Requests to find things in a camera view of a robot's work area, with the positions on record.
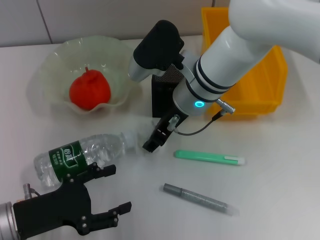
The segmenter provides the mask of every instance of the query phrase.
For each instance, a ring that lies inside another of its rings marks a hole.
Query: white table
[[[183,39],[185,48],[200,54],[201,36]],[[139,40],[126,43],[135,47]],[[151,119],[150,80],[110,113],[78,116],[67,108],[50,107],[30,79],[56,47],[0,48],[0,203],[22,199],[24,183],[44,193],[33,170],[37,154],[89,135],[134,129]],[[116,175],[86,184],[93,213],[132,202],[117,228],[81,237],[65,226],[35,238],[318,240],[320,66],[288,50],[284,54],[289,75],[276,113],[252,121],[218,121],[195,136],[173,134],[157,153],[124,159]],[[193,132],[205,123],[190,117],[179,129]],[[247,165],[176,159],[177,149],[238,155]],[[229,217],[161,192],[164,183],[234,205],[240,216]]]

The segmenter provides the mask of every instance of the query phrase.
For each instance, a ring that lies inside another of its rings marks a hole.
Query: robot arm
[[[230,26],[201,57],[186,51],[180,54],[183,41],[178,30],[172,23],[158,22],[134,51],[129,76],[137,82],[150,74],[162,76],[173,64],[185,79],[173,92],[175,106],[161,118],[143,147],[153,152],[188,116],[202,115],[213,103],[228,109],[220,97],[274,45],[319,63],[319,13],[320,3],[310,0],[231,0]]]

